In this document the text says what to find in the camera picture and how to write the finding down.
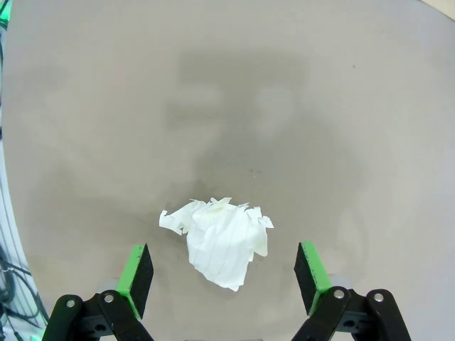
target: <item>black mechanical bracket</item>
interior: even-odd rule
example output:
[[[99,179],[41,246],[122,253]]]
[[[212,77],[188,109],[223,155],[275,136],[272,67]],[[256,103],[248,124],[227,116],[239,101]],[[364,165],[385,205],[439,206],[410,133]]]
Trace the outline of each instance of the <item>black mechanical bracket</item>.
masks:
[[[119,341],[154,341],[117,291],[96,293],[88,301],[76,295],[57,300],[43,341],[98,341],[115,335]]]
[[[330,288],[292,341],[329,341],[334,332],[349,332],[355,341],[411,341],[393,295],[384,289],[363,297]]]

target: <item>green gripper pad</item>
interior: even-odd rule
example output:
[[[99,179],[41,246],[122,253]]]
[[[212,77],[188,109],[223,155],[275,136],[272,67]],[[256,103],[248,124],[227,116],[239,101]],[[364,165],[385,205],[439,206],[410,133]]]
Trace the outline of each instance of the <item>green gripper pad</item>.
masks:
[[[299,243],[294,271],[299,282],[306,313],[311,316],[321,296],[332,287],[312,242]]]
[[[137,318],[144,316],[153,276],[154,266],[147,244],[134,245],[116,290],[128,299]]]

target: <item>crumpled tissue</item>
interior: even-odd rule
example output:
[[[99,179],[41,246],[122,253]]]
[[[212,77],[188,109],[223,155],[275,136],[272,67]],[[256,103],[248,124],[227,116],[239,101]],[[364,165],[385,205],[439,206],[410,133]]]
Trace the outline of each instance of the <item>crumpled tissue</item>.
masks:
[[[232,205],[231,199],[192,200],[171,215],[164,210],[159,226],[187,233],[189,261],[195,269],[209,281],[237,291],[254,253],[267,255],[266,228],[274,226],[260,207]]]

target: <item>white paper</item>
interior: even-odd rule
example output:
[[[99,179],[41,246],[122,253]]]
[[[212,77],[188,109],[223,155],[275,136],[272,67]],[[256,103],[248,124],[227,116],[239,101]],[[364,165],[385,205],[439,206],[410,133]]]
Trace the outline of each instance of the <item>white paper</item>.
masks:
[[[163,211],[159,226],[187,233],[189,261],[195,269],[209,281],[237,291],[254,253],[267,255],[266,228],[273,224],[260,207],[235,206],[230,200],[192,200],[171,215]]]

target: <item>crumpled paper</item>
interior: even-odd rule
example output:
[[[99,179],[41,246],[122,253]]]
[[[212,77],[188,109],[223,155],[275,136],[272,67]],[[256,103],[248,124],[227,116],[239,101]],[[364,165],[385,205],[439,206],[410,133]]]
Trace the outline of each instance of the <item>crumpled paper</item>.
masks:
[[[171,215],[164,210],[159,226],[186,233],[189,261],[195,269],[209,281],[237,291],[254,253],[267,255],[266,228],[274,226],[260,207],[232,205],[231,199],[192,200]]]

